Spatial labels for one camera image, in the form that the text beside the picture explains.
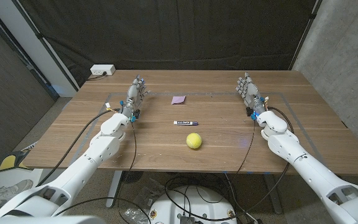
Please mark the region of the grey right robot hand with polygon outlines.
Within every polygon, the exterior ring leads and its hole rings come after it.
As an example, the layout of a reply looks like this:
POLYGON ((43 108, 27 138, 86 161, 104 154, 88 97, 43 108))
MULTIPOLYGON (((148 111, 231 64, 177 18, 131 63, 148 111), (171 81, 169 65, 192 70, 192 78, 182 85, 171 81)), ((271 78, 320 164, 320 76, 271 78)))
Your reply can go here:
POLYGON ((260 94, 248 72, 238 78, 236 91, 244 101, 247 116, 250 116, 252 120, 255 121, 260 114, 267 111, 265 98, 260 94))

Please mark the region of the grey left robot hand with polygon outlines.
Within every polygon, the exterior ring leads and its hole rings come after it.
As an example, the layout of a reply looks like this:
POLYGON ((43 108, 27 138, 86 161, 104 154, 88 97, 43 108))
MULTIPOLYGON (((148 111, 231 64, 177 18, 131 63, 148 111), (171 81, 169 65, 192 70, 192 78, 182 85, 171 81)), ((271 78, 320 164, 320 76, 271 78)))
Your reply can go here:
POLYGON ((120 113, 129 118, 133 123, 140 116, 140 108, 148 91, 145 90, 146 85, 143 78, 137 75, 127 91, 125 101, 121 101, 120 113))

